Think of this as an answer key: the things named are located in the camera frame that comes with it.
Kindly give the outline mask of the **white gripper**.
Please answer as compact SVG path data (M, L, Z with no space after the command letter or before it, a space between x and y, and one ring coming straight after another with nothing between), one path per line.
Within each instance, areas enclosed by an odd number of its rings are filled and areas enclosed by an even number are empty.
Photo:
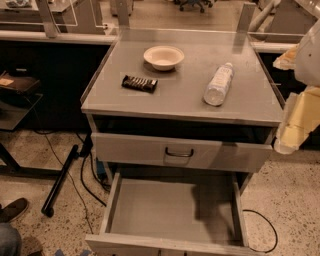
M284 119L280 124L274 150L292 154L320 125L320 20L295 45L273 62L280 70L294 70L295 78L308 85L299 93L291 93L286 100Z

